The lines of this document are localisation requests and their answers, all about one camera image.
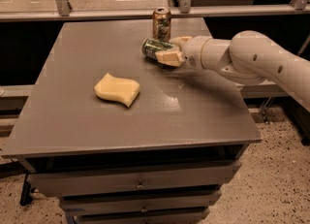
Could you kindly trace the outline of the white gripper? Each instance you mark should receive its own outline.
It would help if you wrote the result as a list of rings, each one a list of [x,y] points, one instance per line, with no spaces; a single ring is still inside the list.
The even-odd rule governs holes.
[[[156,51],[155,56],[157,61],[172,67],[179,67],[185,59],[185,67],[195,70],[205,70],[202,64],[202,50],[210,36],[179,36],[169,39],[171,44],[177,45],[181,48],[171,48],[168,50]]]

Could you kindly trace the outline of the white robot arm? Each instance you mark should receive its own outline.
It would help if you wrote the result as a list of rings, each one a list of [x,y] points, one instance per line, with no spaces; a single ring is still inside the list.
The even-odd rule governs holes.
[[[244,85],[271,80],[310,111],[310,61],[290,53],[264,34],[242,31],[229,40],[176,37],[170,45],[155,53],[158,62],[212,70]]]

